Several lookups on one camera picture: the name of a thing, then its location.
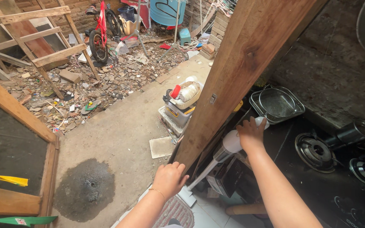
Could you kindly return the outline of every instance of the white tile floor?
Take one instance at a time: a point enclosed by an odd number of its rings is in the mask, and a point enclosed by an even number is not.
[[[253,215],[226,215],[227,205],[221,199],[207,198],[206,193],[195,190],[193,194],[197,199],[197,202],[191,207],[194,214],[194,228],[265,228],[264,223]],[[125,212],[111,228],[115,228],[128,213],[129,211]]]

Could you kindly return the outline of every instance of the gas stove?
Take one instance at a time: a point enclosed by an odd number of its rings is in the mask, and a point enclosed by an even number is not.
[[[267,153],[324,227],[365,228],[365,150],[333,151],[325,143],[332,136],[311,120],[304,114],[271,125]]]

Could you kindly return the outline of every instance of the bicycle tire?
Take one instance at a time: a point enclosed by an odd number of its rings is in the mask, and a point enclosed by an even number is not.
[[[108,21],[109,29],[112,32],[112,35],[115,37],[116,36],[120,37],[122,31],[120,29],[119,21],[116,18],[116,15],[113,11],[109,11],[107,13],[107,21]]]
[[[94,59],[99,63],[106,63],[108,60],[108,47],[105,46],[105,50],[101,48],[102,38],[101,32],[93,30],[90,33],[90,49]]]

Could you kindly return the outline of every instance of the bicycle seat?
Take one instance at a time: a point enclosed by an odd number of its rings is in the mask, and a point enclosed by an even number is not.
[[[88,9],[85,10],[85,14],[87,15],[98,15],[99,12],[95,8],[95,4],[92,4]]]

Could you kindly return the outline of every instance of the tripod stand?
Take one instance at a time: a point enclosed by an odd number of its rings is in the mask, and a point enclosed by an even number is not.
[[[142,45],[143,47],[143,50],[144,50],[144,53],[146,54],[147,57],[149,57],[149,55],[147,55],[147,51],[146,51],[146,48],[144,47],[144,44],[143,44],[143,41],[142,41],[142,38],[140,37],[139,35],[139,26],[140,26],[140,2],[141,0],[138,0],[138,21],[136,22],[136,28],[135,28],[135,31],[130,34],[126,39],[129,39],[131,36],[133,35],[137,35],[138,36],[138,39],[140,41],[140,44]]]
[[[174,31],[174,42],[173,44],[171,44],[171,48],[168,49],[158,60],[157,62],[159,62],[165,55],[167,55],[171,50],[173,49],[177,49],[181,52],[181,54],[184,56],[185,60],[188,60],[188,58],[184,55],[184,53],[181,51],[180,47],[177,44],[177,27],[178,27],[178,18],[179,18],[179,14],[180,14],[180,1],[182,0],[177,0],[178,5],[177,5],[177,15],[176,15],[176,27],[175,27],[175,31]]]

